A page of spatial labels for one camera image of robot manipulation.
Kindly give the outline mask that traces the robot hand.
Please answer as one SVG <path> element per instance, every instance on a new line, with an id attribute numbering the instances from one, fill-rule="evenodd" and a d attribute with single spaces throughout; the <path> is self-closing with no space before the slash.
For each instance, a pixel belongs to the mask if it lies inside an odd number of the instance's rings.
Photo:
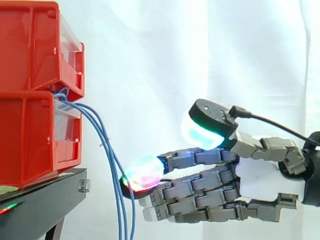
<path id="1" fill-rule="evenodd" d="M 290 139 L 239 132 L 252 113 L 197 99 L 182 127 L 191 148 L 147 156 L 119 180 L 148 222 L 278 222 L 304 199 L 307 161 Z"/>

